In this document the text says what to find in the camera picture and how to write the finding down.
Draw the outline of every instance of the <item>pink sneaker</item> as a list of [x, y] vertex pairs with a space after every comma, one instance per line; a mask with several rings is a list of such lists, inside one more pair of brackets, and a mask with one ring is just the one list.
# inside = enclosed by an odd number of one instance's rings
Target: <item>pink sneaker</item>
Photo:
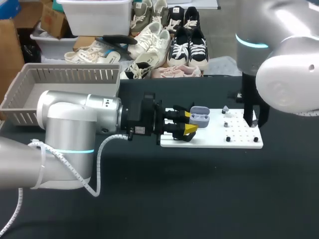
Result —
[[184, 65], [167, 68], [157, 68], [152, 71], [152, 78], [177, 78], [177, 77], [201, 77], [198, 66], [188, 67]]

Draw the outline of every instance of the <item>black and white sneaker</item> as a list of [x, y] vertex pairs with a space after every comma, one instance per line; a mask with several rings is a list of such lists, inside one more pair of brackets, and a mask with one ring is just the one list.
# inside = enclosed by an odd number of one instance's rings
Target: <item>black and white sneaker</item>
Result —
[[143, 79], [159, 62], [156, 52], [147, 52], [140, 55], [136, 60], [121, 73], [120, 79]]
[[190, 6], [185, 13], [184, 27], [192, 32], [195, 28], [200, 28], [199, 12], [194, 6]]
[[189, 62], [190, 67], [198, 66], [201, 71], [208, 65], [208, 48], [204, 34], [199, 28], [195, 28], [189, 40]]
[[174, 37], [177, 29], [184, 25], [184, 12], [185, 10], [180, 6], [168, 9], [168, 20], [165, 29], [169, 31], [171, 38]]
[[171, 41], [167, 56], [168, 66], [186, 65], [188, 62], [188, 33], [184, 27], [180, 27]]

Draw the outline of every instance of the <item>gray basket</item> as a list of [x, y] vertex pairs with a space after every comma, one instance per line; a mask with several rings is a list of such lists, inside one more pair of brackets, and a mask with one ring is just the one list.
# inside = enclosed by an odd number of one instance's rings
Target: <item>gray basket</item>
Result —
[[0, 105], [15, 125], [38, 125], [36, 107], [44, 91], [56, 90], [116, 97], [121, 65], [25, 64]]

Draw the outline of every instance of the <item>black table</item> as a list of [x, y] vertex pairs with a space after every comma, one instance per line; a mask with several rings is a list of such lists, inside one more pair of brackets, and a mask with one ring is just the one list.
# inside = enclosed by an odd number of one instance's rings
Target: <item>black table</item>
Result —
[[[195, 101], [241, 108], [227, 99], [240, 84], [240, 77], [142, 80], [121, 83], [119, 96], [128, 104], [149, 91], [165, 107]], [[113, 140], [103, 152], [100, 197], [84, 189], [26, 189], [3, 238], [317, 239], [318, 130], [317, 118], [271, 110], [261, 150], [162, 148], [155, 137]], [[37, 127], [10, 122], [1, 135], [44, 140]], [[102, 140], [97, 137], [96, 149]], [[0, 225], [16, 201], [17, 190], [0, 192]]]

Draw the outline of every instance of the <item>white plastic bin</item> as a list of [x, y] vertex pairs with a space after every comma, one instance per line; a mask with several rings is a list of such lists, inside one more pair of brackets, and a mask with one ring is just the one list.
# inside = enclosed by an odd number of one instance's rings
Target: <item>white plastic bin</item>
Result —
[[129, 35], [132, 0], [57, 0], [76, 36]]
[[42, 56], [49, 59], [63, 59], [64, 54], [73, 51], [73, 46], [78, 39], [76, 38], [46, 38], [39, 36], [41, 32], [35, 31], [30, 35], [32, 40], [35, 40], [41, 49]]
[[166, 0], [168, 4], [190, 3], [192, 0]]

